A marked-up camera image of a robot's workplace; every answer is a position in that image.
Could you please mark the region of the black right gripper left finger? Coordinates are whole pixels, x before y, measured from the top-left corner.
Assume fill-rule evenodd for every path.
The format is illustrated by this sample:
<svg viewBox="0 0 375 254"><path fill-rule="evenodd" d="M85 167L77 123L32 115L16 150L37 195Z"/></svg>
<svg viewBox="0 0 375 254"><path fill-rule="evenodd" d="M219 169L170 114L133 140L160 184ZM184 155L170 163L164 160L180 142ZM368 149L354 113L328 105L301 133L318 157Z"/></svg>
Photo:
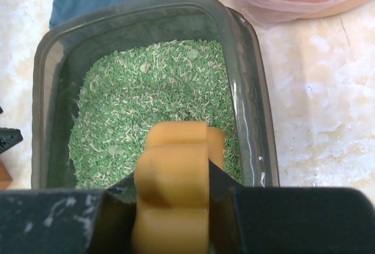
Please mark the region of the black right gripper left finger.
<svg viewBox="0 0 375 254"><path fill-rule="evenodd" d="M1 253L132 253L130 174L106 190L1 191Z"/></svg>

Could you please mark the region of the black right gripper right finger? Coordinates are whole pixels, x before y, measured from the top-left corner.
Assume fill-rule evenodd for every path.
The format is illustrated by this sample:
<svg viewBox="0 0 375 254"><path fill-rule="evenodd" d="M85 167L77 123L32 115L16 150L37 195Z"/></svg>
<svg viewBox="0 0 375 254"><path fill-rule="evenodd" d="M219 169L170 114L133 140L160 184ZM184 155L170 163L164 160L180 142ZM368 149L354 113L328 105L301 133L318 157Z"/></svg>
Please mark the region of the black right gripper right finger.
<svg viewBox="0 0 375 254"><path fill-rule="evenodd" d="M245 187L209 165L210 253L373 253L374 207L345 187Z"/></svg>

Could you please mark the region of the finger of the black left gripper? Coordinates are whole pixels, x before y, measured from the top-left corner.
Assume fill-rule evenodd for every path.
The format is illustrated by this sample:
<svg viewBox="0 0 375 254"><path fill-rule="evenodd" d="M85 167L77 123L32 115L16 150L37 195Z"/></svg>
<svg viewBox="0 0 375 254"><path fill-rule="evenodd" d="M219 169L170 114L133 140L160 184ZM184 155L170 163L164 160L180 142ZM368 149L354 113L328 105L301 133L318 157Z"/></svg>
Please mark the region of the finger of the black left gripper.
<svg viewBox="0 0 375 254"><path fill-rule="evenodd" d="M3 154L21 141L23 141L23 136L19 129L0 128L0 154Z"/></svg>

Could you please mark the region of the yellow plastic litter scoop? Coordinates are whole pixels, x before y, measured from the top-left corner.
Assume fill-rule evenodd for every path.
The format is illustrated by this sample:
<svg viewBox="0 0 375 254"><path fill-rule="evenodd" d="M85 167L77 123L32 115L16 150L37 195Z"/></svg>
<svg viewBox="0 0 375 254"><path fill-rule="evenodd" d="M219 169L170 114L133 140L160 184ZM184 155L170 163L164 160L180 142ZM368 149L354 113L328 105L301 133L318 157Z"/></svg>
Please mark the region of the yellow plastic litter scoop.
<svg viewBox="0 0 375 254"><path fill-rule="evenodd" d="M165 121L134 171L134 253L208 253L209 162L224 169L226 136L203 121Z"/></svg>

